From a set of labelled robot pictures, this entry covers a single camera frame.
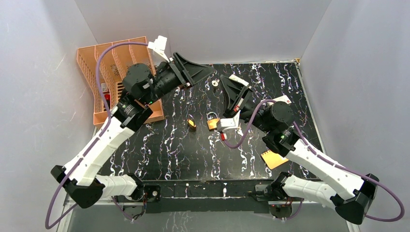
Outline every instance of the marble tabletop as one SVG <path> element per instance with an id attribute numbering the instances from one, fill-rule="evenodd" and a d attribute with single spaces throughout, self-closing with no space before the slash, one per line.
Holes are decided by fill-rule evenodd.
<path id="1" fill-rule="evenodd" d="M 280 172 L 301 178 L 315 178 L 308 170 L 288 161 L 270 170 L 261 158 L 267 150 L 264 133 L 252 127 L 238 149 L 228 148 L 215 131 L 209 131 L 206 114 L 222 116 L 221 90 L 211 81 L 219 75 L 235 74 L 251 83 L 253 101 L 286 94 L 305 137 L 321 149 L 319 137 L 305 98 L 295 63 L 215 64 L 215 72 L 188 90 L 176 89 L 162 98 L 165 120 L 145 124 L 128 139 L 100 170 L 103 175 L 135 173 L 143 180 L 275 179 Z M 190 132 L 186 119 L 192 115 L 197 125 Z M 239 141 L 246 124 L 228 134 Z"/>

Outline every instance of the purple cable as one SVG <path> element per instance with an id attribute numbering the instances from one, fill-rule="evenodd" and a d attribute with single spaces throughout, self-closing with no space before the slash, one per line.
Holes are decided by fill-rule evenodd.
<path id="1" fill-rule="evenodd" d="M 95 67 L 95 81 L 97 82 L 97 88 L 98 88 L 98 91 L 99 91 L 99 93 L 100 93 L 100 96 L 101 96 L 102 101 L 103 101 L 103 103 L 104 103 L 104 107 L 105 107 L 105 109 L 106 109 L 106 111 L 107 111 L 107 115 L 108 115 L 108 122 L 107 122 L 107 124 L 101 129 L 101 132 L 100 132 L 100 134 L 98 135 L 98 136 L 100 136 L 100 137 L 104 134 L 104 132 L 107 130 L 107 128 L 108 128 L 108 127 L 110 126 L 110 124 L 111 124 L 111 114 L 110 114 L 110 107 L 108 107 L 108 102 L 107 102 L 107 100 L 105 99 L 104 93 L 103 93 L 103 89 L 101 88 L 100 69 L 99 69 L 99 67 L 100 67 L 101 61 L 102 61 L 103 57 L 105 56 L 105 54 L 107 54 L 107 53 L 108 53 L 109 51 L 111 51 L 113 48 L 116 48 L 116 47 L 121 46 L 121 45 L 143 45 L 143 46 L 148 46 L 147 43 L 139 43 L 139 42 L 123 42 L 123 43 L 118 43 L 118 44 L 115 44 L 115 45 L 113 45 L 113 46 L 111 46 L 111 47 L 105 49 L 105 50 L 101 53 L 101 56 L 98 58 L 98 60 L 97 60 L 97 65 L 96 65 L 96 67 Z M 94 147 L 94 145 L 98 142 L 98 140 L 99 140 L 99 138 L 96 138 L 96 139 L 91 143 L 91 145 L 85 150 L 84 154 L 82 155 L 83 157 L 85 157 L 85 156 L 89 153 L 89 151 Z M 77 206 L 77 204 L 74 204 L 73 206 L 71 206 L 71 207 L 70 207 L 67 211 L 65 211 L 55 222 L 53 222 L 53 224 L 50 225 L 51 210 L 53 209 L 54 202 L 56 201 L 56 198 L 57 198 L 58 193 L 60 192 L 60 190 L 61 190 L 63 184 L 67 181 L 68 177 L 74 172 L 74 170 L 80 165 L 80 163 L 81 163 L 82 161 L 83 161 L 83 158 L 80 158 L 80 159 L 77 161 L 77 163 L 74 164 L 74 166 L 71 168 L 71 170 L 68 171 L 68 173 L 65 175 L 65 177 L 61 180 L 59 186 L 57 187 L 56 191 L 54 192 L 53 197 L 51 198 L 50 205 L 48 206 L 47 214 L 46 214 L 46 216 L 45 216 L 45 228 L 46 228 L 47 230 L 49 230 L 49 229 L 53 228 L 55 225 L 57 225 L 71 210 L 73 210 L 73 209 Z M 113 198 L 113 201 L 114 201 L 114 203 L 119 207 L 118 203 L 114 200 L 114 198 Z M 131 217 L 131 216 L 127 215 L 127 214 L 121 209 L 121 207 L 119 207 L 119 208 L 120 208 L 120 210 L 122 211 L 122 213 L 123 213 L 125 216 L 128 216 L 129 218 Z"/>
<path id="2" fill-rule="evenodd" d="M 226 141 L 226 140 L 224 141 L 225 144 L 226 144 L 229 148 L 238 148 L 239 146 L 241 146 L 241 144 L 242 144 L 243 141 L 245 140 L 246 135 L 248 134 L 248 131 L 249 131 L 249 129 L 250 129 L 250 126 L 251 126 L 251 124 L 252 124 L 252 122 L 253 122 L 253 120 L 254 120 L 254 118 L 255 118 L 255 116 L 256 116 L 258 110 L 259 110 L 259 108 L 262 106 L 262 104 L 264 104 L 264 103 L 266 103 L 266 102 L 273 102 L 273 103 L 275 103 L 276 101 L 275 101 L 275 100 L 270 100 L 270 99 L 261 101 L 261 102 L 256 106 L 255 110 L 253 111 L 252 117 L 250 118 L 250 120 L 249 120 L 249 122 L 248 122 L 248 126 L 246 127 L 246 131 L 245 131 L 245 133 L 243 134 L 243 136 L 241 137 L 241 139 L 239 140 L 239 143 L 236 144 L 236 145 L 231 145 L 230 143 L 228 143 L 228 141 Z M 299 137 L 302 139 L 303 143 L 304 143 L 305 145 L 308 145 L 309 143 L 307 142 L 306 138 L 302 135 L 302 132 L 300 131 L 300 129 L 299 129 L 298 125 L 296 124 L 296 122 L 293 122 L 293 125 L 294 125 L 294 127 L 296 128 L 296 131 L 297 131 L 297 133 L 299 134 Z M 346 172 L 349 172 L 349 173 L 358 175 L 358 176 L 360 176 L 361 178 L 363 178 L 363 179 L 365 179 L 365 180 L 367 180 L 367 181 L 369 181 L 369 182 L 371 182 L 371 183 L 373 183 L 373 184 L 375 184 L 375 185 L 380 186 L 382 189 L 386 190 L 386 192 L 389 193 L 389 194 L 397 201 L 397 203 L 398 203 L 398 205 L 399 205 L 399 207 L 400 207 L 400 214 L 399 214 L 397 217 L 394 217 L 394 218 L 379 218 L 379 217 L 374 217 L 374 216 L 365 215 L 366 218 L 369 218 L 369 219 L 372 219 L 372 220 L 376 220 L 376 221 L 393 222 L 393 221 L 398 221 L 398 220 L 400 220 L 400 219 L 402 219 L 402 218 L 404 217 L 405 210 L 404 210 L 404 205 L 403 205 L 402 201 L 401 201 L 401 200 L 399 199 L 399 197 L 397 197 L 397 195 L 394 194 L 387 186 L 385 186 L 384 184 L 380 183 L 379 181 L 373 180 L 372 178 L 370 178 L 370 177 L 368 177 L 368 176 L 365 176 L 365 175 L 363 175 L 363 174 L 360 174 L 360 173 L 358 173 L 358 172 L 356 172 L 356 171 L 353 171 L 353 170 L 350 170 L 350 169 L 348 169 L 348 168 L 342 167 L 342 166 L 340 166 L 340 165 L 334 164 L 333 162 L 327 160 L 327 159 L 324 158 L 323 156 L 317 154 L 316 151 L 315 151 L 310 145 L 308 145 L 308 148 L 309 148 L 309 150 L 310 150 L 314 155 L 316 155 L 318 158 L 320 158 L 320 159 L 323 160 L 324 162 L 326 162 L 326 163 L 328 163 L 328 164 L 330 164 L 330 165 L 332 165 L 332 166 L 334 165 L 335 167 L 337 167 L 337 168 L 339 168 L 339 169 L 341 169 L 341 170 L 344 170 L 344 171 L 346 171 Z M 299 213 L 299 210 L 300 210 L 301 207 L 302 207 L 302 201 L 300 202 L 300 206 L 299 206 L 298 210 L 296 211 L 296 213 L 295 213 L 294 215 L 290 216 L 288 219 L 294 218 L 294 217 Z"/>

